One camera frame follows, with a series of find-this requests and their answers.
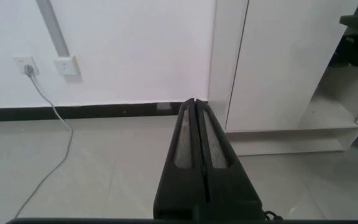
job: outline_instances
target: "gray floor tile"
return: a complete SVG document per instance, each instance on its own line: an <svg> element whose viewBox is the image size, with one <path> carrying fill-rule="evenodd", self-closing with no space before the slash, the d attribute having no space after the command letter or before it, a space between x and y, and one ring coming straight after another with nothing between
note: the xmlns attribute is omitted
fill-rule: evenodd
<svg viewBox="0 0 358 224"><path fill-rule="evenodd" d="M67 162L22 217L152 218L176 116L76 119ZM0 223L64 156L59 121L0 123ZM358 219L358 140L346 152L240 157L264 209L287 219Z"/></svg>
<svg viewBox="0 0 358 224"><path fill-rule="evenodd" d="M358 139L332 172L312 182L310 192L326 218L358 220Z"/></svg>
<svg viewBox="0 0 358 224"><path fill-rule="evenodd" d="M125 130L104 217L152 218L176 117L132 119Z"/></svg>
<svg viewBox="0 0 358 224"><path fill-rule="evenodd" d="M322 219L323 214L313 201L305 185L308 167L300 160L309 154L284 154L239 157L264 210L271 210L284 218Z"/></svg>
<svg viewBox="0 0 358 224"><path fill-rule="evenodd" d="M43 184L20 217L102 215L122 127L116 129L114 120L103 125L97 119L68 122L75 133L66 163ZM0 123L0 223L13 218L39 181L60 162L69 136L59 121Z"/></svg>

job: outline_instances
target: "white wall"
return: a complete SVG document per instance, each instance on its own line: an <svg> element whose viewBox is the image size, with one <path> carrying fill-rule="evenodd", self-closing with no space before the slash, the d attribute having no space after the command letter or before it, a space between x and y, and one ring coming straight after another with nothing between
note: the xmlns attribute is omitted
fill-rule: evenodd
<svg viewBox="0 0 358 224"><path fill-rule="evenodd" d="M13 55L32 55L56 105L207 99L215 1L52 1L81 78L57 74L35 1L0 0L0 108L46 106Z"/></svg>

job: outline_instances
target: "white cabinet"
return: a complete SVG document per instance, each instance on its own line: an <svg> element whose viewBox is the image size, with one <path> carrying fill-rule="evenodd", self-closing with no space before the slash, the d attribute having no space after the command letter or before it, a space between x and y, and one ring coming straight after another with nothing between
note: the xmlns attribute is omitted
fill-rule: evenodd
<svg viewBox="0 0 358 224"><path fill-rule="evenodd" d="M358 1L216 7L209 104L237 154L347 149L358 136L358 68L327 66L346 30L339 18Z"/></svg>

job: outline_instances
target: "white cable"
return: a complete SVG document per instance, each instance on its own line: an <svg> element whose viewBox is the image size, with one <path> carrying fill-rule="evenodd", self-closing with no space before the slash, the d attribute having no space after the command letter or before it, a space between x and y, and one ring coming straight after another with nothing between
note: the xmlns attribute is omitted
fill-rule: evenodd
<svg viewBox="0 0 358 224"><path fill-rule="evenodd" d="M35 190L31 193L30 197L27 198L27 200L23 203L23 205L21 206L21 208L19 209L19 211L17 211L16 215L15 215L15 218L17 218L20 214L20 212L23 210L23 208L25 207L25 205L27 205L27 203L30 201L30 199L35 195L35 193L37 193L38 189L41 187L41 185L45 182L45 180L55 171L57 170L67 159L68 157L68 152L70 150L70 145L71 145L71 140L73 139L73 134L74 134L74 131L73 131L73 128L68 125L66 123L65 120L63 120L63 118L59 115L59 113L57 113L56 111L56 108L55 108L55 105L53 105L53 103L48 100L48 98L46 98L44 96L44 94L42 94L42 92L40 91L40 89L38 88L37 84L35 83L34 81L34 77L32 75L32 72L33 72L33 68L31 66L28 66L26 65L25 66L25 73L26 75L31 79L31 82L33 83L35 89L38 91L38 93L40 94L40 96L50 104L50 106L52 107L53 111L55 112L56 116L59 118L59 120L65 124L65 126L70 130L70 139L68 140L68 144L67 144L67 149L66 149L66 154L65 154L65 157L62 159L62 161L55 167L53 168L42 180L41 182L37 185L37 187L35 188Z"/></svg>

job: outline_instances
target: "light switch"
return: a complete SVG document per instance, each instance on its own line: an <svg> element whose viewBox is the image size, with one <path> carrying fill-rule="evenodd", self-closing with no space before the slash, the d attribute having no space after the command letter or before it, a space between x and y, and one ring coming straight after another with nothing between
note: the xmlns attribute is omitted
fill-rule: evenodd
<svg viewBox="0 0 358 224"><path fill-rule="evenodd" d="M59 75L80 75L75 56L59 57L55 60L55 65Z"/></svg>

